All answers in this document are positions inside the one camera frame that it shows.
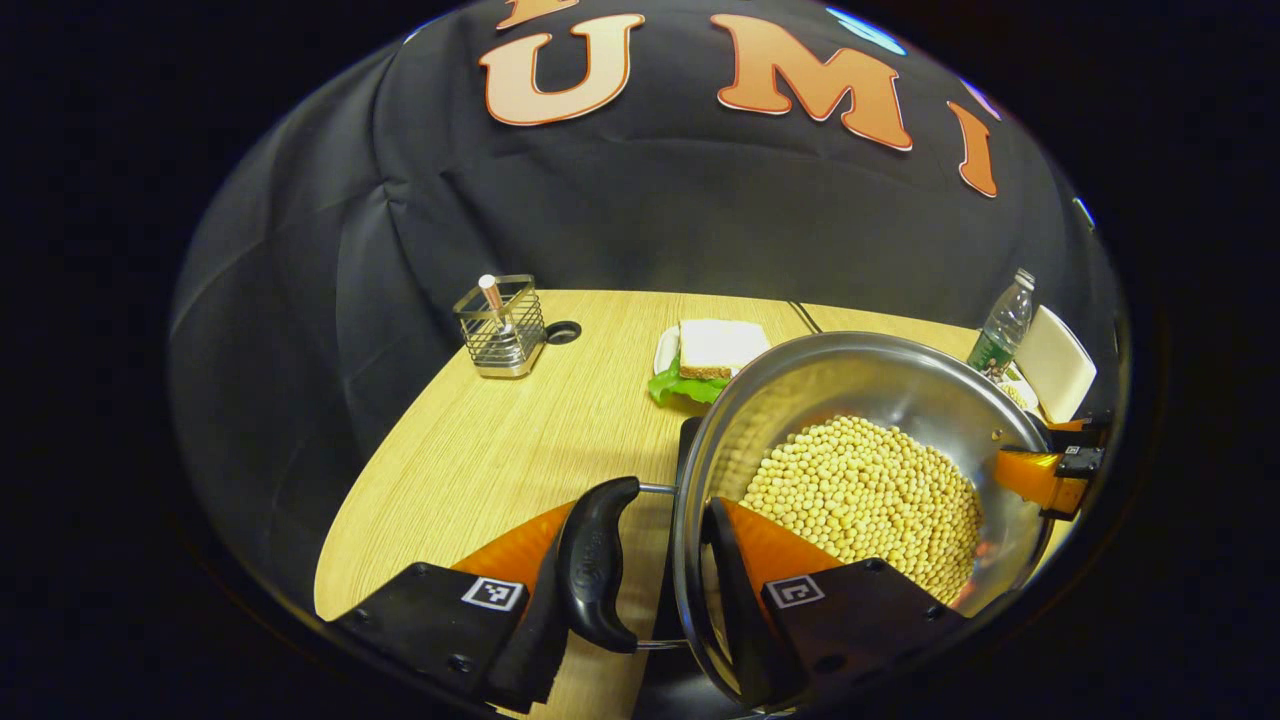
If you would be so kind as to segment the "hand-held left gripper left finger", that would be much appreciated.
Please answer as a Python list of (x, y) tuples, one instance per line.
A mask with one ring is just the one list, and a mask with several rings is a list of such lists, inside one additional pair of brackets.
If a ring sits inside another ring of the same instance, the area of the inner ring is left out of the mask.
[(575, 506), (541, 512), (448, 568), (412, 562), (332, 625), (467, 702), (526, 714), (550, 698), (566, 653), (556, 559)]

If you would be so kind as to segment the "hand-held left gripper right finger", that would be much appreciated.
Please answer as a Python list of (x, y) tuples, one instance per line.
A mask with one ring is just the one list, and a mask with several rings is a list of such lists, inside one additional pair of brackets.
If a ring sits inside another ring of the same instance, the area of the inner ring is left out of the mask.
[(724, 638), (749, 705), (806, 705), (870, 682), (966, 623), (883, 559), (842, 562), (722, 497), (703, 519)]

